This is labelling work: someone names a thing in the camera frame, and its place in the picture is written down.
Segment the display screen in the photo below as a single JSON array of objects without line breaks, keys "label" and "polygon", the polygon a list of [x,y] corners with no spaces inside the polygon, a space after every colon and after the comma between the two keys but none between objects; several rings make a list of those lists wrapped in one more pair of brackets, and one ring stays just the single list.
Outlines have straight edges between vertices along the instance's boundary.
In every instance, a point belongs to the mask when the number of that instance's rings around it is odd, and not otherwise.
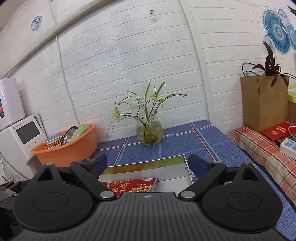
[{"label": "display screen", "polygon": [[2,103],[1,103],[1,99],[0,99],[0,118],[2,119],[4,117],[4,111],[3,111],[3,107],[2,107]]},{"label": "display screen", "polygon": [[33,121],[17,129],[16,132],[23,144],[26,144],[28,141],[40,134],[40,131],[37,129]]}]

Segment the plaid blanket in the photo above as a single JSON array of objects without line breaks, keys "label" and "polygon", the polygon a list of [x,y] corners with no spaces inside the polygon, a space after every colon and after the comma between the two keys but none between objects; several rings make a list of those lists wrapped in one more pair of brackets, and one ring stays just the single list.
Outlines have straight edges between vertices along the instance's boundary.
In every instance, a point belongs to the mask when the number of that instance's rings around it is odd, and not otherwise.
[{"label": "plaid blanket", "polygon": [[254,131],[241,127],[228,138],[264,166],[287,197],[296,205],[296,161],[279,151],[276,142]]}]

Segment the white appliance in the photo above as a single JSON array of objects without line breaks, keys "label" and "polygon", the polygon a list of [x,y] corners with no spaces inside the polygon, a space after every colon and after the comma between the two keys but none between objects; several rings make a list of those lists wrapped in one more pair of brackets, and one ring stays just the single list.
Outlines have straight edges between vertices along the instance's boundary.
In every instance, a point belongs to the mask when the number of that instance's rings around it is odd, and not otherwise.
[{"label": "white appliance", "polygon": [[296,160],[296,142],[286,138],[280,145],[279,151],[286,156]]},{"label": "white appliance", "polygon": [[0,80],[0,130],[25,118],[15,78]]},{"label": "white appliance", "polygon": [[35,114],[35,117],[26,117],[0,132],[2,156],[10,166],[28,179],[42,166],[38,158],[31,154],[31,150],[47,138],[40,116]]}]

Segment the brown paper bag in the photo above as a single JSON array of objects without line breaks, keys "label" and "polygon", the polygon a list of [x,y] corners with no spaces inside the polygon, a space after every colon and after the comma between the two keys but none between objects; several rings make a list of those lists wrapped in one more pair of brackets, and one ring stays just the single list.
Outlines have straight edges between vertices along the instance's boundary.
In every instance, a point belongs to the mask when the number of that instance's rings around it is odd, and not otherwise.
[{"label": "brown paper bag", "polygon": [[271,88],[272,76],[241,77],[244,124],[255,131],[265,130],[288,120],[288,87],[278,80]]}]

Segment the glass vase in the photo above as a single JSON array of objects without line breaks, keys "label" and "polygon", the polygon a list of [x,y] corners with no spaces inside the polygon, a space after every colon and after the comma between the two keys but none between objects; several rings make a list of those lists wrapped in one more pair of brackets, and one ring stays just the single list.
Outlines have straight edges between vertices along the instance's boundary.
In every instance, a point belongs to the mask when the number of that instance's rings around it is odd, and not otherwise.
[{"label": "glass vase", "polygon": [[156,117],[156,113],[141,118],[134,117],[137,122],[137,138],[147,146],[157,144],[163,137],[163,127]]}]

